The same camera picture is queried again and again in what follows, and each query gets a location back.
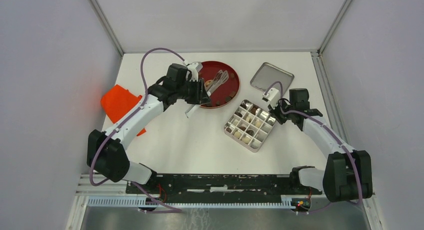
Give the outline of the metal tongs white handle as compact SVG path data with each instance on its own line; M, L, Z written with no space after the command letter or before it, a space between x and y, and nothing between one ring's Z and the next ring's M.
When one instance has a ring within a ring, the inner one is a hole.
M229 79L228 71L219 70L212 82L206 87L208 90L209 96L211 96L214 91L223 85ZM186 111L185 116L190 118L192 114L200 107L200 105L191 105Z

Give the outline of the pink compartment box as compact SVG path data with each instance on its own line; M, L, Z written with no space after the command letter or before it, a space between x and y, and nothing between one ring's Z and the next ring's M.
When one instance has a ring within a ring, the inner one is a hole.
M258 152L277 120L270 112L245 99L224 125L224 133L251 152Z

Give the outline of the silver tin lid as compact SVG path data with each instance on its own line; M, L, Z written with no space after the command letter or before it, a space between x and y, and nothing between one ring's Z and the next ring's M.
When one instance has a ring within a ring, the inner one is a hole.
M264 62L251 78L250 85L255 89L265 92L271 84L278 81L282 84L281 93L284 95L294 78L295 76L293 73L283 70L271 63Z

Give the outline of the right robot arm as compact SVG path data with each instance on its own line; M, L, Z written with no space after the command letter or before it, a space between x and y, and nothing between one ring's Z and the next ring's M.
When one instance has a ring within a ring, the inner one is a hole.
M323 192L330 202L361 203L372 196L371 156L347 144L331 129L323 114L310 107L307 89L290 89L287 100L279 90L271 88L263 99L268 101L269 112L279 124L292 122L326 157L324 170L313 166L292 169L288 185L293 193L301 194L311 187Z

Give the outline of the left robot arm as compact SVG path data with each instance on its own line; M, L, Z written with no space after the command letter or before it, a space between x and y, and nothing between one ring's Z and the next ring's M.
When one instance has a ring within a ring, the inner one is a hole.
M139 132L177 100L184 100L189 105L210 102L205 81L199 77L202 67L200 62L186 66L171 64L166 75L148 87L147 94L117 123L103 132L93 130L87 146L89 173L96 171L113 182L134 181L144 193L154 192L157 188L157 180L152 177L154 171L141 163L131 162L126 149Z

